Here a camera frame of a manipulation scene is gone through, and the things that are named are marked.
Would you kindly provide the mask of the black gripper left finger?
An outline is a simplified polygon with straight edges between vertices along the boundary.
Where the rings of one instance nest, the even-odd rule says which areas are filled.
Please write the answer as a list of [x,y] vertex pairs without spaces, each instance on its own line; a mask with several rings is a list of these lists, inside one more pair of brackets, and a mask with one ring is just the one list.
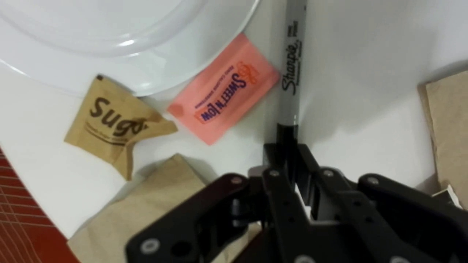
[[267,170],[263,187],[270,220],[267,223],[280,263],[312,263],[306,244],[308,220],[295,192],[299,155],[295,126],[276,126],[276,139],[263,147]]

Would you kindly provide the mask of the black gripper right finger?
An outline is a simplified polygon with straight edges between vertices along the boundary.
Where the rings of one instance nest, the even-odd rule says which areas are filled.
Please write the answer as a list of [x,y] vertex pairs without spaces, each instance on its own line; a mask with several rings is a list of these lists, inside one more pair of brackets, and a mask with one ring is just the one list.
[[320,167],[305,145],[296,147],[295,186],[309,214],[296,224],[305,230],[349,227],[387,230],[384,218],[361,189],[339,170]]

